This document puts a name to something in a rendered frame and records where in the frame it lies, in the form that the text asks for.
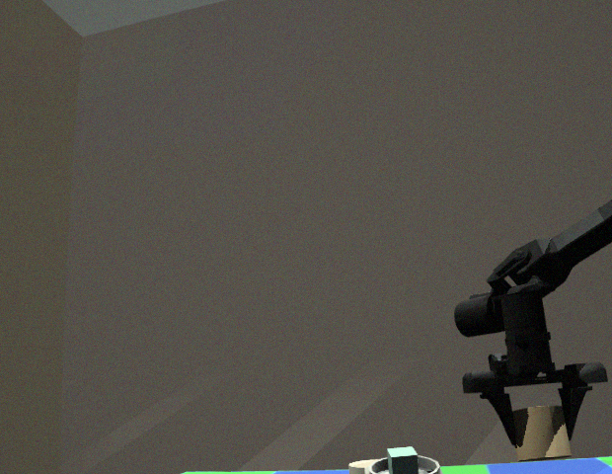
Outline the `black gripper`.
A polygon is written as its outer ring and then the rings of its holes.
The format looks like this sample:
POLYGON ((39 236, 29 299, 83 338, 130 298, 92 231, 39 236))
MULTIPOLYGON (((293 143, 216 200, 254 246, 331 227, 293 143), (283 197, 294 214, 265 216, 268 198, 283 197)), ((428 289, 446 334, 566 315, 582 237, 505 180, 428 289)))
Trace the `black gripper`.
POLYGON ((505 335, 509 374, 497 375, 496 370, 465 373, 462 379, 464 393, 482 392, 480 397, 494 406, 511 444, 516 445, 510 398, 509 394, 504 394, 504 387, 563 383, 562 388, 558 389, 571 440, 585 393, 592 390, 592 386, 588 387, 587 384, 608 382, 605 366, 600 362, 589 362, 567 364, 564 369, 556 369, 550 354, 551 334, 546 326, 508 329, 505 335), (518 378, 518 375, 527 372, 528 378, 518 378), (536 372, 543 372, 546 376, 537 377, 536 372))

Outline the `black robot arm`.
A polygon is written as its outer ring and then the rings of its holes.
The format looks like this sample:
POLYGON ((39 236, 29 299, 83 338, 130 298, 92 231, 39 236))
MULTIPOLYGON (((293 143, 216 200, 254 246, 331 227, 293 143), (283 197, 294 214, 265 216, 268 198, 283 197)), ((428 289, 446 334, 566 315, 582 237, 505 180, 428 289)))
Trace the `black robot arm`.
POLYGON ((491 292, 473 294, 454 310, 465 337, 546 326, 542 298, 554 292, 577 263, 612 243, 612 199, 553 238, 514 250, 486 279, 491 292), (517 286, 505 280, 509 276, 517 286))

